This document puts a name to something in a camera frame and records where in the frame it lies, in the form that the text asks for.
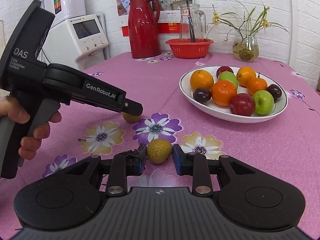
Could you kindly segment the person's left hand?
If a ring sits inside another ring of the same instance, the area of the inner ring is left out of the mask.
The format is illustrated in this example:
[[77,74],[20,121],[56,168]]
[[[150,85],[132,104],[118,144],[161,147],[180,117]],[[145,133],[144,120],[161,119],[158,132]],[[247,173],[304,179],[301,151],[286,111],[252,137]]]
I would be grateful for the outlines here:
[[[25,124],[30,119],[27,111],[18,103],[17,99],[12,96],[1,97],[1,116],[8,116],[9,119],[18,124]],[[19,155],[25,160],[34,159],[36,151],[41,146],[42,139],[46,139],[50,135],[49,122],[58,123],[61,120],[62,116],[60,112],[56,111],[48,122],[34,129],[31,137],[23,137],[18,150]]]

